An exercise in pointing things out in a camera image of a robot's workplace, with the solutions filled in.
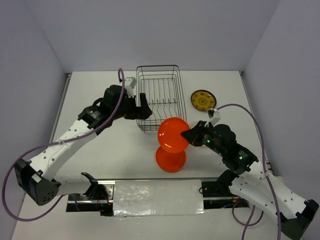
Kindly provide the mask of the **white plate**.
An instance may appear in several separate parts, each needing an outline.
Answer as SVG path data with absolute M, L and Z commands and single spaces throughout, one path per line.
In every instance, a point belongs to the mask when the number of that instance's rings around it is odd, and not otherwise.
M 204 139 L 206 136 L 205 121 L 200 120 L 189 131 L 190 144 L 194 147 L 201 147 L 204 145 Z

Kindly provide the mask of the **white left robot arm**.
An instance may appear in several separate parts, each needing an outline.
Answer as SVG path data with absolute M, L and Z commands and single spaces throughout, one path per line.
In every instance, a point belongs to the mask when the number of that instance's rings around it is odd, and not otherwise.
M 113 121 L 146 120 L 152 115 L 145 93 L 139 94 L 140 105 L 136 97 L 130 96 L 126 88 L 120 85 L 108 87 L 104 96 L 85 107 L 72 126 L 52 145 L 29 161 L 19 159 L 14 164 L 18 185 L 39 206 L 46 205 L 57 195 L 81 194 L 90 200 L 97 196 L 98 181 L 87 172 L 82 172 L 84 183 L 71 183 L 56 180 L 60 168 L 85 144 L 97 137 Z

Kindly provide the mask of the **orange plate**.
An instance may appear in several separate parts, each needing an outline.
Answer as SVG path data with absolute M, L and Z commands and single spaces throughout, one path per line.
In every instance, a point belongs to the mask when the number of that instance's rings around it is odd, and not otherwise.
M 157 165 L 165 172 L 179 172 L 185 165 L 187 155 L 185 151 L 179 153 L 170 153 L 165 151 L 161 146 L 156 150 L 155 160 Z
M 179 117 L 170 117 L 164 120 L 158 128 L 157 140 L 160 146 L 169 153 L 184 151 L 189 143 L 181 133 L 190 129 L 188 123 Z

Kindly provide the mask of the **yellow patterned plate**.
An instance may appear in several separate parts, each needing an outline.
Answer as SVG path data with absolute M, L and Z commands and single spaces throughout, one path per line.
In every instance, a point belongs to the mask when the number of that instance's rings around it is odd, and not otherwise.
M 201 112 L 206 112 L 217 105 L 217 99 L 214 94 L 204 89 L 194 91 L 190 96 L 190 101 L 192 106 Z

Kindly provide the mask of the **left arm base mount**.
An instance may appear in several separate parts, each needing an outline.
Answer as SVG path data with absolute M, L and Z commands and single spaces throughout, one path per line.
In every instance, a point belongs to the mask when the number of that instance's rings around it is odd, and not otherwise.
M 97 212 L 100 216 L 112 217 L 114 215 L 115 182 L 95 179 L 87 172 L 82 172 L 81 175 L 89 181 L 90 185 L 84 193 L 68 195 L 66 212 Z

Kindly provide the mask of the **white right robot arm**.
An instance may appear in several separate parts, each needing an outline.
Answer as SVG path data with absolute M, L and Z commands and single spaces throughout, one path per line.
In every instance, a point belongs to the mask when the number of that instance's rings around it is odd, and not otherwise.
M 313 221 L 319 204 L 306 200 L 286 187 L 249 149 L 236 141 L 236 135 L 225 124 L 212 126 L 199 121 L 181 133 L 194 147 L 206 146 L 221 156 L 227 169 L 218 177 L 217 190 L 223 196 L 231 193 L 260 208 L 280 223 L 281 232 L 299 240 Z

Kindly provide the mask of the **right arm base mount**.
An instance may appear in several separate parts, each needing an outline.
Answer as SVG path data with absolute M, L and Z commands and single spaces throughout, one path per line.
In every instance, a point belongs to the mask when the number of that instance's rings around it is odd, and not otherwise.
M 236 208 L 249 207 L 249 203 L 246 200 L 241 200 L 239 196 L 232 194 L 226 186 L 216 180 L 202 181 L 198 191 L 203 197 L 205 210 L 232 209 L 237 202 L 240 203 Z

